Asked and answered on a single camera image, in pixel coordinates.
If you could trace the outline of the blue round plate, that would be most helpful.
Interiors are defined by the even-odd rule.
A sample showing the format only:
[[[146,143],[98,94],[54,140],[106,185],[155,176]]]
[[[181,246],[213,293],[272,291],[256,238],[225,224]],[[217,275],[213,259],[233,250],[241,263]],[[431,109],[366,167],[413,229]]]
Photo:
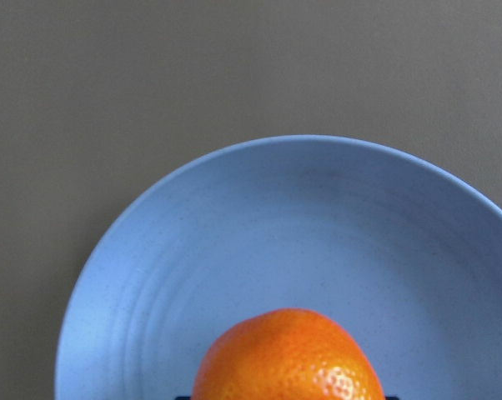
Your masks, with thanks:
[[[94,248],[58,399],[176,399],[225,330],[301,307],[401,399],[502,399],[502,210],[446,171],[345,137],[269,137],[153,185]]]

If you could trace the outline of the orange mandarin fruit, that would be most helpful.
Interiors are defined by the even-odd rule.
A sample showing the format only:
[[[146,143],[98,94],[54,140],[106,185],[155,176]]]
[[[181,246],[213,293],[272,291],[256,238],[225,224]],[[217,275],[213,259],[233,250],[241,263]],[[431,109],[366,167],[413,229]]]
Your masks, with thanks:
[[[209,348],[193,399],[383,399],[352,336],[324,315],[283,308],[242,321]]]

